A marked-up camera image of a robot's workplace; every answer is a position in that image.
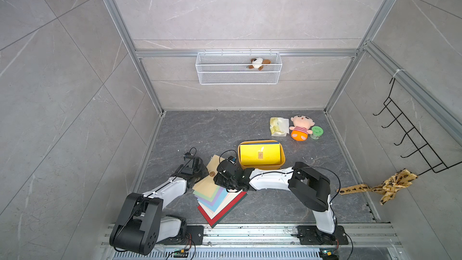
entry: gray marble wall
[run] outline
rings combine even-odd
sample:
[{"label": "gray marble wall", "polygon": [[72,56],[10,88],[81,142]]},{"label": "gray marble wall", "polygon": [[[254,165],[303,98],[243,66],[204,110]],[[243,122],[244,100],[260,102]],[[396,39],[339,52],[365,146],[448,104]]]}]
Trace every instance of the gray marble wall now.
[{"label": "gray marble wall", "polygon": [[[382,0],[116,0],[137,49],[357,48]],[[193,58],[145,58],[166,109],[322,109],[348,58],[283,58],[277,85],[198,82]]]},{"label": "gray marble wall", "polygon": [[397,0],[374,38],[462,120],[462,0]]},{"label": "gray marble wall", "polygon": [[[380,184],[403,168],[417,174],[428,168],[418,153],[406,159],[400,157],[415,148],[408,138],[400,146],[393,144],[401,141],[404,132],[396,123],[382,128],[393,120],[389,112],[373,115],[384,107],[390,79],[384,68],[365,55],[331,113],[362,180],[369,185]],[[443,161],[450,165],[462,160],[462,147],[397,82],[391,97]],[[409,129],[410,124],[400,119]],[[422,143],[417,133],[411,136],[417,144]],[[429,149],[422,151],[430,163],[438,163]],[[384,206],[378,205],[380,195],[371,193],[382,221],[393,223],[412,259],[459,259],[455,239],[462,236],[461,176],[462,164],[438,174],[427,172]]]},{"label": "gray marble wall", "polygon": [[156,117],[102,0],[0,0],[0,258],[90,259]]},{"label": "gray marble wall", "polygon": [[349,57],[284,57],[275,85],[200,85],[195,58],[144,58],[166,109],[323,109]]},{"label": "gray marble wall", "polygon": [[116,0],[138,49],[356,48],[382,0]]},{"label": "gray marble wall", "polygon": [[[374,42],[462,120],[461,0],[397,0]],[[418,170],[418,166],[423,164],[419,156],[400,159],[400,153],[406,153],[407,146],[394,147],[391,144],[395,137],[393,130],[380,129],[374,122],[379,119],[370,115],[375,109],[374,91],[382,86],[371,72],[358,67],[346,93],[368,122],[396,169],[412,167]],[[408,93],[400,90],[399,97],[408,117],[422,130],[442,159],[449,164],[461,161],[462,148]],[[409,189],[436,234],[437,242],[444,247],[442,255],[449,255],[452,259],[460,258],[456,239],[462,237],[462,224],[459,221],[462,216],[461,176],[462,165],[439,174],[430,172],[421,176],[415,186]]]}]

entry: yellow envelope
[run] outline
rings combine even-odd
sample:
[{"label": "yellow envelope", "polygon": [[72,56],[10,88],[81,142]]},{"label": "yellow envelope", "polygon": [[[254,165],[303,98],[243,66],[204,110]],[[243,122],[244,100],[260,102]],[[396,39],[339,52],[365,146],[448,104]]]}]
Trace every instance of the yellow envelope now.
[{"label": "yellow envelope", "polygon": [[216,191],[218,187],[213,182],[213,177],[217,174],[217,167],[220,164],[220,159],[224,160],[223,158],[220,158],[217,155],[213,155],[212,159],[207,165],[208,176],[206,176],[204,179],[200,180],[194,185],[193,189],[195,191],[209,198],[213,195],[213,193]]},{"label": "yellow envelope", "polygon": [[246,166],[280,164],[280,145],[278,142],[241,144],[239,160]]}]

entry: dark marble floor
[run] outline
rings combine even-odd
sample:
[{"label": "dark marble floor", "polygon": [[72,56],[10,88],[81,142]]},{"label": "dark marble floor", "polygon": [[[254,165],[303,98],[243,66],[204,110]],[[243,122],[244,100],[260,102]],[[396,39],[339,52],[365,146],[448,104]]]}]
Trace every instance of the dark marble floor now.
[{"label": "dark marble floor", "polygon": [[[297,142],[290,136],[271,137],[270,117],[290,118],[303,114],[312,118],[324,129],[319,140]],[[191,147],[205,164],[214,154],[220,155],[248,140],[275,139],[286,154],[283,168],[303,161],[311,166],[322,166],[336,172],[343,186],[356,182],[345,162],[322,111],[169,111],[162,123],[141,191],[148,191],[162,184],[183,163],[182,155]],[[338,187],[337,178],[329,171],[319,170],[331,180],[332,194]],[[197,200],[189,190],[164,209],[166,214],[186,217],[189,223],[205,223],[197,209]],[[333,201],[338,222],[372,222],[372,214],[360,194],[339,195]],[[239,222],[315,222],[310,212],[291,192],[260,190],[249,192],[223,220],[223,223]]]}]

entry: pink plush doll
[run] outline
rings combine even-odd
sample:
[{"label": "pink plush doll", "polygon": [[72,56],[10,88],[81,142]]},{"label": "pink plush doll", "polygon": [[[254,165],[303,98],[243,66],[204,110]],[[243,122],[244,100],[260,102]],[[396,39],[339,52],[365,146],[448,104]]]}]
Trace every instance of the pink plush doll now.
[{"label": "pink plush doll", "polygon": [[312,126],[315,125],[315,122],[305,116],[295,116],[290,118],[294,126],[290,126],[289,130],[292,130],[292,138],[296,141],[304,141],[308,138],[309,134],[312,134],[313,131],[310,130]]}]

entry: black mounting plate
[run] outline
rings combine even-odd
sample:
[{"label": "black mounting plate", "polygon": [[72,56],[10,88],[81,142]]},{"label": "black mounting plate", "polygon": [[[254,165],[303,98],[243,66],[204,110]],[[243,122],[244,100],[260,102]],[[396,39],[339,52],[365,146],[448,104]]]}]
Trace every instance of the black mounting plate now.
[{"label": "black mounting plate", "polygon": [[[193,242],[194,244],[196,244],[196,246],[202,245],[202,240],[204,238],[204,226],[188,225],[186,226],[186,234],[187,235],[191,234]],[[183,239],[181,243],[178,243],[178,238],[173,237],[173,238],[164,239],[157,243],[164,244],[164,245],[177,245],[177,244],[185,244],[186,241],[187,241],[187,238]]]},{"label": "black mounting plate", "polygon": [[345,234],[345,229],[342,226],[335,227],[331,239],[321,237],[322,232],[316,228],[316,225],[297,226],[297,231],[301,245],[337,245],[336,239],[339,241],[339,245],[348,245],[347,234]]}]

